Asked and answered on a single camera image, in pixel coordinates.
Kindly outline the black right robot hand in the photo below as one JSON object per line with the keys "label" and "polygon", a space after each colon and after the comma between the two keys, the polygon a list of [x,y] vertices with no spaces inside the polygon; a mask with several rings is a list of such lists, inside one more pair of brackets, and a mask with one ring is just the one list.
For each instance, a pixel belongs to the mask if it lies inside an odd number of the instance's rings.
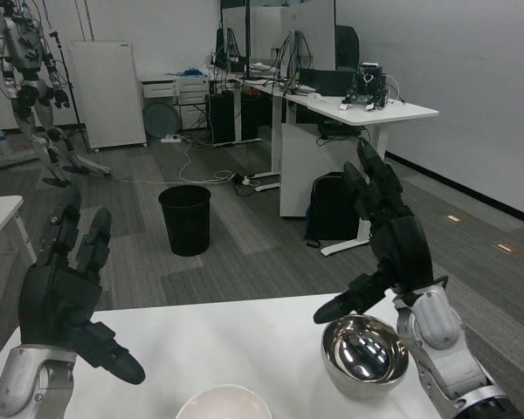
{"label": "black right robot hand", "polygon": [[316,324],[351,312],[363,314],[389,289],[403,294],[433,281],[429,245],[417,216],[403,202],[403,187],[394,169],[364,139],[359,140],[357,155],[362,170],[345,163],[343,188],[357,215],[370,222],[376,272],[359,275],[346,291],[321,306],[313,316]]}

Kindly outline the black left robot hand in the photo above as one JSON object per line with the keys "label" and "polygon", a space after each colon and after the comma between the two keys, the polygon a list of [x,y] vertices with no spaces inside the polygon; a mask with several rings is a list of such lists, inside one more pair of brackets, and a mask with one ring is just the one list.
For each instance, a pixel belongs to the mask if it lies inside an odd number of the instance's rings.
{"label": "black left robot hand", "polygon": [[145,381],[139,361],[92,316],[100,301],[100,271],[107,262],[112,214],[101,207],[79,234],[81,194],[70,186],[47,217],[36,261],[27,270],[18,303],[21,341],[77,354],[134,385]]}

